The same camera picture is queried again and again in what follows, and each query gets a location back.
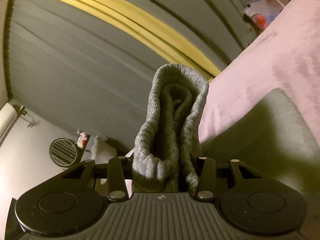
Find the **white red blue bag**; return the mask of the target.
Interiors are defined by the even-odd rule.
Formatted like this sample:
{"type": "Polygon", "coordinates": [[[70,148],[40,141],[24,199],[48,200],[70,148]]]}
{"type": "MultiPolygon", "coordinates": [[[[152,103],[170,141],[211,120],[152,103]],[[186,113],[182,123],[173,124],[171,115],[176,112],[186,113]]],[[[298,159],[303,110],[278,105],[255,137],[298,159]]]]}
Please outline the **white red blue bag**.
{"type": "Polygon", "coordinates": [[[244,8],[244,21],[259,35],[288,5],[289,0],[255,0],[244,8]]]}

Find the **round black fan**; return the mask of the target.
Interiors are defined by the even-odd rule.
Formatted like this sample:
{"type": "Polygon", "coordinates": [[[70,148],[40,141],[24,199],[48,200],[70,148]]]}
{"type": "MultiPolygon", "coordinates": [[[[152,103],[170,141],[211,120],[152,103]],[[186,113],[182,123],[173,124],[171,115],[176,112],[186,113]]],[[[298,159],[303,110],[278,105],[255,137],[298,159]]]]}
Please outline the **round black fan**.
{"type": "Polygon", "coordinates": [[[49,155],[57,166],[69,167],[76,163],[78,149],[73,141],[66,138],[58,138],[51,143],[49,155]]]}

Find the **white cloth on chair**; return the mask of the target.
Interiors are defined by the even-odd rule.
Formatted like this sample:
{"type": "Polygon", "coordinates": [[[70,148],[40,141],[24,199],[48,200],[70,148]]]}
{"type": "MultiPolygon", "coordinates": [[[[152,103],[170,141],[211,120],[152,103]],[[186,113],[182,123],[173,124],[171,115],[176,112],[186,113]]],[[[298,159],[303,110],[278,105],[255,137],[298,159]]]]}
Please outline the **white cloth on chair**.
{"type": "Polygon", "coordinates": [[[91,159],[96,164],[105,164],[112,158],[117,156],[117,150],[103,141],[100,137],[94,137],[94,144],[91,148],[91,159]]]}

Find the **red white figurine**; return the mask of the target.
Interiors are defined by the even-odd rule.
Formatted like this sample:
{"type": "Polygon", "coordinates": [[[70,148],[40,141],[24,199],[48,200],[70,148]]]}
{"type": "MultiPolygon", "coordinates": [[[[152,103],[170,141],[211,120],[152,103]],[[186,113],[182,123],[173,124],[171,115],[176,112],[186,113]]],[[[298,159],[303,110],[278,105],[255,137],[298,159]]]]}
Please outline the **red white figurine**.
{"type": "Polygon", "coordinates": [[[81,130],[77,130],[76,134],[79,135],[78,140],[76,142],[76,145],[80,149],[85,149],[87,146],[87,143],[90,139],[90,135],[84,131],[81,131],[81,130]]]}

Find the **grey curtain with yellow stripe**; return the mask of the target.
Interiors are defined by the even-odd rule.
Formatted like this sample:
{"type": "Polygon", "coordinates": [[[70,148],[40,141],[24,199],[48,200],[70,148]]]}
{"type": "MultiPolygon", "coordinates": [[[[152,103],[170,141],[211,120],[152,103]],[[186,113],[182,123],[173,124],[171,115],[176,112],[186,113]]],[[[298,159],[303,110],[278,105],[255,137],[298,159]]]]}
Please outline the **grey curtain with yellow stripe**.
{"type": "Polygon", "coordinates": [[[212,80],[256,38],[255,0],[4,0],[8,97],[69,132],[131,148],[156,70],[212,80]]]}

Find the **pink bed sheet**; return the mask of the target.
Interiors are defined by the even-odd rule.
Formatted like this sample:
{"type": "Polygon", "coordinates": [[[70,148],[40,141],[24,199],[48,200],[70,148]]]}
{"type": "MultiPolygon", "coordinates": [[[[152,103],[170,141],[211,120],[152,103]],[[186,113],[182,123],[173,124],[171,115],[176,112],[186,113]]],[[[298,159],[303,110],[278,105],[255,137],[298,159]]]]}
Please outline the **pink bed sheet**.
{"type": "Polygon", "coordinates": [[[208,85],[198,127],[201,144],[243,118],[271,90],[281,89],[319,145],[319,0],[292,0],[208,85]]]}

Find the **grey knit pants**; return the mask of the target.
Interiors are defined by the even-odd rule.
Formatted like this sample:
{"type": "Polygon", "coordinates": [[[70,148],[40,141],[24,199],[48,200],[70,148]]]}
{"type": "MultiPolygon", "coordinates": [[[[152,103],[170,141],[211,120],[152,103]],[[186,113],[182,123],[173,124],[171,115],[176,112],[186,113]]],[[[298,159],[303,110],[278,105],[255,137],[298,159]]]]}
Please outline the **grey knit pants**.
{"type": "Polygon", "coordinates": [[[208,82],[180,64],[153,78],[146,122],[135,139],[132,188],[137,192],[195,194],[196,158],[239,159],[306,197],[303,229],[319,228],[319,145],[297,107],[281,89],[267,93],[243,118],[201,144],[198,127],[208,82]]]}

